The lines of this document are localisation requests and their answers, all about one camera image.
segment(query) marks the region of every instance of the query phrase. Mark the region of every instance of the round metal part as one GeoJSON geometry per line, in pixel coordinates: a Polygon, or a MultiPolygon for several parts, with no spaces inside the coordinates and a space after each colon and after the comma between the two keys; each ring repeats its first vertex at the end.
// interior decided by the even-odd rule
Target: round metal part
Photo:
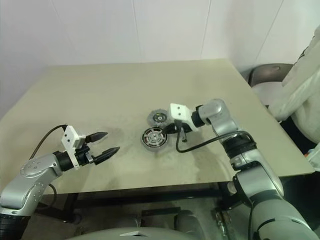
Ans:
{"type": "Polygon", "coordinates": [[[142,145],[152,152],[163,149],[168,143],[168,135],[159,127],[148,128],[141,137],[142,145]]]}
{"type": "Polygon", "coordinates": [[[157,109],[152,111],[148,115],[146,120],[148,121],[150,127],[164,128],[169,124],[168,113],[166,110],[163,109],[157,109]]]}

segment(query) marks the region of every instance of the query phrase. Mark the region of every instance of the white shirt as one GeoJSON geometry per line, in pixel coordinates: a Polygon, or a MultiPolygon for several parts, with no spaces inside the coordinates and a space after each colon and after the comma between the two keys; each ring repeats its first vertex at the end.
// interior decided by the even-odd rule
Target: white shirt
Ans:
{"type": "Polygon", "coordinates": [[[291,116],[305,137],[320,143],[320,26],[282,86],[279,98],[269,106],[271,114],[278,121],[291,116]]]}

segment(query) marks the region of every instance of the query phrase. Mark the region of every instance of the beige tabletop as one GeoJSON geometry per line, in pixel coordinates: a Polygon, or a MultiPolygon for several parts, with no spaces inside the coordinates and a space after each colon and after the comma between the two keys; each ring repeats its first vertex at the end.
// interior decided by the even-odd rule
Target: beige tabletop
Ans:
{"type": "MultiPolygon", "coordinates": [[[[0,121],[1,189],[19,173],[42,136],[64,123],[83,134],[109,133],[90,145],[94,155],[121,148],[98,166],[65,172],[53,182],[59,193],[229,181],[235,173],[219,142],[188,153],[176,152],[175,136],[159,153],[140,142],[152,110],[168,109],[170,103],[194,108],[213,98],[225,101],[276,174],[314,171],[227,60],[59,66],[50,68],[0,121]]],[[[53,133],[38,155],[63,150],[61,137],[61,130],[53,133]]],[[[212,129],[204,126],[188,133],[188,143],[180,148],[212,137],[212,129]]]]}

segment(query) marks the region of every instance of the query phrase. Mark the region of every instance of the white sleeve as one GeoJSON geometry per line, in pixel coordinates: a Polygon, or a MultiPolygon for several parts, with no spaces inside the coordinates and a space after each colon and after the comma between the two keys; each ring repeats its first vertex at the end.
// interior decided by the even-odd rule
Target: white sleeve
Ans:
{"type": "Polygon", "coordinates": [[[311,95],[320,91],[320,26],[308,48],[282,82],[282,92],[269,106],[278,120],[286,120],[311,95]]]}

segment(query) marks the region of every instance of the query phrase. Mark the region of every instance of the white wall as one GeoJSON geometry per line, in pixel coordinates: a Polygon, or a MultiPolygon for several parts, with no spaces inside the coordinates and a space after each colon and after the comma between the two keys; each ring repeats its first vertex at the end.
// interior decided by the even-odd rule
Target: white wall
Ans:
{"type": "Polygon", "coordinates": [[[294,63],[319,0],[0,0],[0,118],[46,66],[294,63]]]}

